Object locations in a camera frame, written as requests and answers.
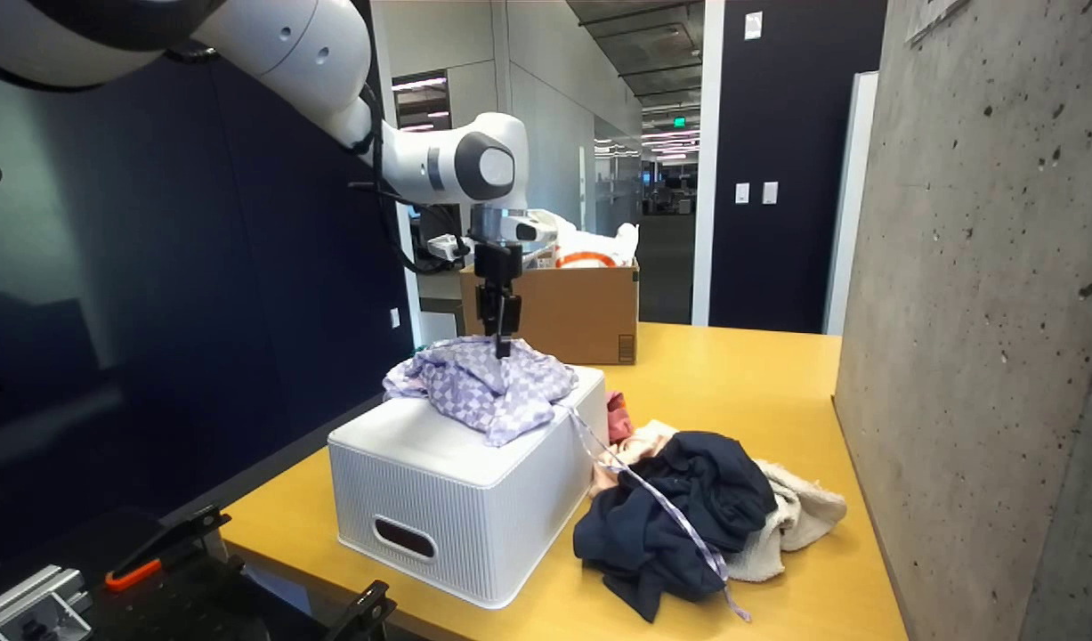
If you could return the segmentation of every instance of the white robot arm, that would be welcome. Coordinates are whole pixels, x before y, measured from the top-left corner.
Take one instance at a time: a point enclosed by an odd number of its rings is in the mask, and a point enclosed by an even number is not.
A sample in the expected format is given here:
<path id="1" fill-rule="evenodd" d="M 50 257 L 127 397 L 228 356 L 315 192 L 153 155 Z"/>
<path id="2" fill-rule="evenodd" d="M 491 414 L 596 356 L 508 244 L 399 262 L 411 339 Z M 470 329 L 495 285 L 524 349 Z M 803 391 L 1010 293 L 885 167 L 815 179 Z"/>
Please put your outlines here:
<path id="1" fill-rule="evenodd" d="M 203 41 L 264 84 L 382 178 L 420 204 L 473 202 L 479 314 L 499 354 L 518 329 L 520 240 L 542 239 L 525 216 L 525 126 L 482 114 L 449 131 L 376 123 L 359 97 L 371 64 L 364 17 L 351 0 L 0 0 L 0 78 L 38 90 L 88 90 Z"/>

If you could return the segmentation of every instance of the yellow table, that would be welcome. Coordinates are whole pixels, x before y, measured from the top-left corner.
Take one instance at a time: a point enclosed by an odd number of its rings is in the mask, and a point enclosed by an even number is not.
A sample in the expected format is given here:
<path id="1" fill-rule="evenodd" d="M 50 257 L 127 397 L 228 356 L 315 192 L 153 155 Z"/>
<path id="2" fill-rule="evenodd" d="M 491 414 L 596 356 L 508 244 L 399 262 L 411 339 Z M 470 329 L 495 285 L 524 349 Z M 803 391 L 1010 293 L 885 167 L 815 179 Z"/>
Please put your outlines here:
<path id="1" fill-rule="evenodd" d="M 371 580 L 391 585 L 392 622 L 436 640 L 739 639 L 894 641 L 905 638 L 839 429 L 830 394 L 838 337 L 642 323 L 637 365 L 606 368 L 626 393 L 634 425 L 658 418 L 681 430 L 738 439 L 753 458 L 782 463 L 846 498 L 830 535 L 785 555 L 786 572 L 762 584 L 733 583 L 752 613 L 746 625 L 720 594 L 700 604 L 664 595 L 654 625 L 582 569 L 569 526 L 505 609 L 480 609 L 335 542 L 329 456 L 317 451 L 227 508 L 229 548 L 312 590 L 346 601 Z"/>

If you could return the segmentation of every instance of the beige towel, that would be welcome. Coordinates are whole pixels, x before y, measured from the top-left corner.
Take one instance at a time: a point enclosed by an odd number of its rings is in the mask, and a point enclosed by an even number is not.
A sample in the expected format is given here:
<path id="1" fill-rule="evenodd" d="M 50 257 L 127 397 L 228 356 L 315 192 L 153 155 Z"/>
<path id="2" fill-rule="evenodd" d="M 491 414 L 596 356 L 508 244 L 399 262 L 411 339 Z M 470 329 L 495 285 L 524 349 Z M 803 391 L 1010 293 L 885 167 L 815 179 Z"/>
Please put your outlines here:
<path id="1" fill-rule="evenodd" d="M 664 446 L 672 441 L 672 435 L 677 434 L 677 431 L 679 430 L 666 425 L 666 423 L 649 422 L 646 426 L 640 427 L 617 446 L 610 446 L 609 450 L 618 456 L 620 462 L 632 465 L 641 459 L 651 459 L 653 455 L 660 454 L 660 451 L 664 450 Z M 614 456 L 607 451 L 598 456 L 598 461 L 606 465 L 616 463 Z M 592 499 L 610 487 L 616 487 L 617 483 L 616 472 L 594 465 L 594 484 L 590 486 L 590 498 Z"/>
<path id="2" fill-rule="evenodd" d="M 807 547 L 846 515 L 846 499 L 796 477 L 781 465 L 756 461 L 774 490 L 778 509 L 761 531 L 748 536 L 748 546 L 727 556 L 729 579 L 765 581 L 782 573 L 781 551 Z"/>

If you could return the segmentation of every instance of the ceiling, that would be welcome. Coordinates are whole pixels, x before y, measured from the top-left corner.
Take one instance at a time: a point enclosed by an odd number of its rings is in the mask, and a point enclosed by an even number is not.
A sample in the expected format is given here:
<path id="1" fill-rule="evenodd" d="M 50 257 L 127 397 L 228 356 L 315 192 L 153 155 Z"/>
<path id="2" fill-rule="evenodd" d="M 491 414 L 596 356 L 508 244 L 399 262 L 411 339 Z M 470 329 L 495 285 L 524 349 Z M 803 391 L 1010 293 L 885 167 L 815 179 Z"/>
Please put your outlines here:
<path id="1" fill-rule="evenodd" d="M 703 0 L 567 0 L 642 105 L 645 133 L 700 122 Z"/>

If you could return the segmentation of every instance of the storage box lid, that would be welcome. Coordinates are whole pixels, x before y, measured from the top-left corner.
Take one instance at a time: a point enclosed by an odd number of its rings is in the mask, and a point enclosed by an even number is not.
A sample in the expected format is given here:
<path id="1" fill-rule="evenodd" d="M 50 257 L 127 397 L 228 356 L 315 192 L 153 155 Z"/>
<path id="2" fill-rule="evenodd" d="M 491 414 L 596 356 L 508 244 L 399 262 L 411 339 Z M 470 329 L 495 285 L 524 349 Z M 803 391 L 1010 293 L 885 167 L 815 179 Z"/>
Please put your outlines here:
<path id="1" fill-rule="evenodd" d="M 578 387 L 562 404 L 577 407 L 604 375 L 573 368 Z M 351 419 L 329 435 L 330 447 L 343 447 L 468 485 L 498 483 L 555 427 L 569 427 L 569 415 L 555 407 L 549 426 L 521 435 L 502 447 L 486 446 L 485 435 L 439 414 L 427 399 L 393 397 Z"/>

